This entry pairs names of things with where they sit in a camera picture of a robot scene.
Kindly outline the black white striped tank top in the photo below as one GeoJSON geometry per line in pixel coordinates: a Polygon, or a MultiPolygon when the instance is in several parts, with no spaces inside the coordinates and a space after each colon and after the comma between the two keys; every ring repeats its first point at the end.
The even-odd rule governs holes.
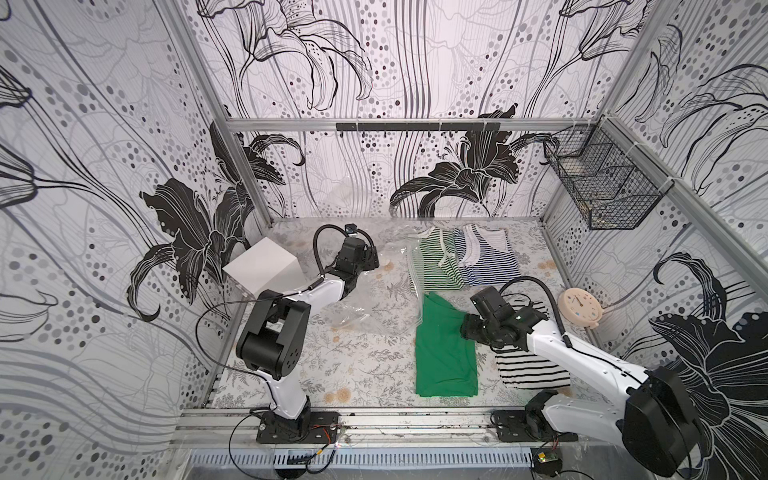
{"type": "Polygon", "coordinates": [[[523,390],[560,389],[571,386],[567,370],[547,360],[513,347],[494,353],[501,381],[523,390]]]}

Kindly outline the green white striped tank top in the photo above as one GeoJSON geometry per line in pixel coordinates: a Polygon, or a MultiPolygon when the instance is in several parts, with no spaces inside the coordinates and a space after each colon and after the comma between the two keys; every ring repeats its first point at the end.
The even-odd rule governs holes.
{"type": "Polygon", "coordinates": [[[426,291],[456,291],[466,283],[459,270],[454,236],[438,227],[418,234],[417,270],[426,291]]]}

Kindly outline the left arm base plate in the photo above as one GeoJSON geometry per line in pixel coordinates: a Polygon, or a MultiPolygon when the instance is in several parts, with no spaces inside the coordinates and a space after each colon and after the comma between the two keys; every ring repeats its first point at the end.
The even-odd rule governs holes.
{"type": "Polygon", "coordinates": [[[259,444],[333,444],[339,433],[340,413],[305,409],[297,419],[285,419],[276,413],[259,415],[261,424],[256,436],[259,444]]]}

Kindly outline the solid green tank top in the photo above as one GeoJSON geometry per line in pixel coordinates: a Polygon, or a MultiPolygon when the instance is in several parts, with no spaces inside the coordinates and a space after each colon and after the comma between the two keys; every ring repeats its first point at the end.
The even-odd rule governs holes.
{"type": "Polygon", "coordinates": [[[478,394],[475,342],[460,328],[465,313],[435,292],[424,296],[422,323],[415,337],[415,393],[420,397],[473,397],[478,394]]]}

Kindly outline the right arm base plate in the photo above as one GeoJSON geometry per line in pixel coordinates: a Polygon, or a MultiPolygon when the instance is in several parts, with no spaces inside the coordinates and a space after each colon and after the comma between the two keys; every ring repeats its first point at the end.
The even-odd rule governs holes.
{"type": "Polygon", "coordinates": [[[498,440],[506,443],[576,442],[579,439],[575,433],[556,432],[540,415],[524,409],[494,410],[490,423],[498,440]]]}

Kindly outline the clear plastic vacuum bag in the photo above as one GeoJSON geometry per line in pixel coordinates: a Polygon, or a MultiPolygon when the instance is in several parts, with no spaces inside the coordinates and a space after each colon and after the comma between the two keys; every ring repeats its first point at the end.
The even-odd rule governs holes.
{"type": "Polygon", "coordinates": [[[327,274],[313,289],[303,287],[291,300],[311,306],[311,317],[338,330],[405,336],[422,322],[423,259],[419,241],[406,238],[379,250],[380,266],[357,277],[355,288],[341,298],[344,282],[327,274]]]}

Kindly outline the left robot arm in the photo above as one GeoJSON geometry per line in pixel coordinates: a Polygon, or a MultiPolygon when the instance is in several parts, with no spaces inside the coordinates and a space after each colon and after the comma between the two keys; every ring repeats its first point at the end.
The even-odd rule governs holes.
{"type": "Polygon", "coordinates": [[[271,411],[278,418],[296,421],[310,408],[310,401],[293,374],[303,350],[313,311],[344,300],[357,286],[361,274],[379,267],[372,237],[355,224],[320,226],[312,239],[319,276],[296,291],[265,289],[255,299],[251,315],[238,338],[235,353],[251,373],[265,380],[271,411]],[[326,230],[343,234],[333,262],[325,266],[318,241],[326,230]]]}

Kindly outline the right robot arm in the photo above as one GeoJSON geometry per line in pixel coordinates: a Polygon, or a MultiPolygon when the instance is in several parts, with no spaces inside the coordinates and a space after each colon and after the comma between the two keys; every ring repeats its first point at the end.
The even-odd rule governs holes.
{"type": "Polygon", "coordinates": [[[545,442],[576,434],[623,448],[649,472],[671,477],[693,465],[701,422],[680,376],[666,367],[648,370],[572,337],[551,290],[552,312],[532,303],[516,307],[503,289],[471,296],[475,313],[464,317],[461,336],[500,353],[508,347],[542,357],[586,382],[603,402],[573,399],[552,389],[537,393],[521,419],[529,437],[545,442]]]}

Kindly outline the navy white striped tank top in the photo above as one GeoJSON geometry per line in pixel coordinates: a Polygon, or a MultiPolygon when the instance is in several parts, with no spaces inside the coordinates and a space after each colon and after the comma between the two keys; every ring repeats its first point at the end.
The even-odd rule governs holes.
{"type": "Polygon", "coordinates": [[[501,285],[521,275],[504,229],[468,224],[453,230],[457,266],[469,286],[501,285]]]}

